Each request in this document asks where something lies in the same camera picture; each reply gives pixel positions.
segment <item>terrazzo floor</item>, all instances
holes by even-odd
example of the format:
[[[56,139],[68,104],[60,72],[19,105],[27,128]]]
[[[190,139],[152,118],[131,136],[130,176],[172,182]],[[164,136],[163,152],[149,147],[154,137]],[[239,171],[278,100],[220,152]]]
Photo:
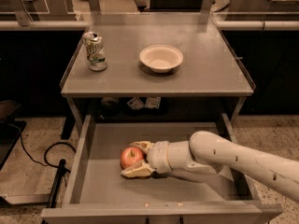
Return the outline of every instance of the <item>terrazzo floor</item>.
[[[43,162],[45,150],[60,141],[64,118],[27,118],[23,132],[23,142],[32,157]],[[238,143],[299,161],[299,116],[239,116],[234,126]],[[76,129],[67,141],[77,146]],[[48,154],[49,162],[58,163],[66,159],[66,167],[71,168],[74,152],[65,146],[57,146]],[[56,169],[32,162],[22,150],[19,140],[0,171],[0,193],[6,195],[45,194],[50,188]],[[254,181],[262,203],[280,203],[283,214],[271,220],[271,224],[297,224],[299,204]],[[64,197],[65,182],[62,181],[57,199],[61,205]],[[0,209],[2,224],[41,223],[40,213],[45,205],[9,207]]]

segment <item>silver can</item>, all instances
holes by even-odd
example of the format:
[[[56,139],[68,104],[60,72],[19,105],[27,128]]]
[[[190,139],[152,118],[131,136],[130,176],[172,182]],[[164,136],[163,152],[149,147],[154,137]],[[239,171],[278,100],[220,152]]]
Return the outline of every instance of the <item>silver can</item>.
[[[83,35],[83,44],[87,51],[87,64],[93,71],[103,71],[107,68],[104,53],[103,37],[95,32],[88,32]]]

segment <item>red apple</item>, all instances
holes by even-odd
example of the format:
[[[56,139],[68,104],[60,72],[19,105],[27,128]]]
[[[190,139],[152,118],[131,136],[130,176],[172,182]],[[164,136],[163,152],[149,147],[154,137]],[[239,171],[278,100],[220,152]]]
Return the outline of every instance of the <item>red apple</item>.
[[[138,147],[128,147],[121,153],[121,167],[126,169],[143,160],[143,152]]]

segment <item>drawer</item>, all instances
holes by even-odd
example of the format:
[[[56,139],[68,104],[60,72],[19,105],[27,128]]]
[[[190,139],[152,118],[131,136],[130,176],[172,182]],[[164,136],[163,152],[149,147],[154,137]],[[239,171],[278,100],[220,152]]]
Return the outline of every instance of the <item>drawer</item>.
[[[44,209],[49,223],[266,223],[281,213],[258,199],[249,178],[228,167],[217,175],[121,177],[120,154],[138,140],[189,140],[197,131],[234,134],[225,114],[215,122],[97,123],[84,121],[61,208]]]

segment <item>white bowl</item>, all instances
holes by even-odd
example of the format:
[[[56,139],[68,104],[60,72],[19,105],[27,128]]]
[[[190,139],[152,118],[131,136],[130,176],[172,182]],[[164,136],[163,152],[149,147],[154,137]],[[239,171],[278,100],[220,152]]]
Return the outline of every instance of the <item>white bowl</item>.
[[[167,45],[154,45],[141,51],[140,61],[154,72],[165,73],[182,63],[183,54]]]

